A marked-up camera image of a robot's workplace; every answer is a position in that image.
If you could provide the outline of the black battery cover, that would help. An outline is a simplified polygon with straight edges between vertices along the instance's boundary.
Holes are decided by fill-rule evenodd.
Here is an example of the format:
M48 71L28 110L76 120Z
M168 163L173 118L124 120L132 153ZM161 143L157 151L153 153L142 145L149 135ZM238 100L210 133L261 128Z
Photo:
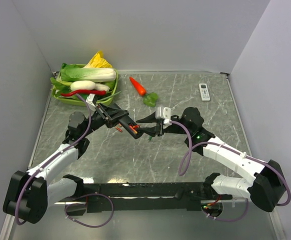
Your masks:
M183 195L184 195L184 191L185 190L183 188L178 189L173 198L178 200L178 201L181 200Z

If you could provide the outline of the black remote control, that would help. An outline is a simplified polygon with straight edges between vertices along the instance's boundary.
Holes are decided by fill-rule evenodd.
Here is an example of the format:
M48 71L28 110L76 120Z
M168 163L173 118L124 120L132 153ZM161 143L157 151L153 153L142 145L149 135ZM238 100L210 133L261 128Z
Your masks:
M135 129L137 131L137 134L135 134L134 132L132 132L132 130L130 128L132 128L132 126L137 125L133 119L131 119L129 116L124 116L122 117L119 121L118 121L123 128L134 138L134 139L139 139L143 133L138 132L137 129Z

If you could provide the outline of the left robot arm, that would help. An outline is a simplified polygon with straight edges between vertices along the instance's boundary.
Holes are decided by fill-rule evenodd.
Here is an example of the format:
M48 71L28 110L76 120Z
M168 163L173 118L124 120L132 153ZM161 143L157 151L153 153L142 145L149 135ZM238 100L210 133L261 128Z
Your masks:
M76 111L69 116L65 139L59 148L36 167L23 172L16 171L10 179L3 202L3 212L15 217L19 225L39 222L54 203L69 197L79 201L85 193L83 180L66 175L52 184L52 180L68 165L78 160L87 150L89 134L102 126L108 128L121 124L130 131L134 120L127 110L115 103L98 104L95 112L85 116Z

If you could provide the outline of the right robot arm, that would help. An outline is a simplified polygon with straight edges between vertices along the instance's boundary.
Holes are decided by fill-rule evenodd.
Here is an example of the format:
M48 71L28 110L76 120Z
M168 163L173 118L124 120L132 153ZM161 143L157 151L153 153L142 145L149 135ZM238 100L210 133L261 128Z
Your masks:
M198 153L231 169L240 177L229 177L213 173L205 180L204 195L215 199L219 195L231 195L251 200L265 212L283 207L291 201L291 190L278 162L249 156L229 146L219 137L203 127L204 119L196 107L187 107L181 116L172 115L169 107L158 107L151 115L139 119L138 123L155 123L154 127L139 127L138 131L151 137L165 133L185 134L188 152L182 158L178 174L183 176L193 153Z

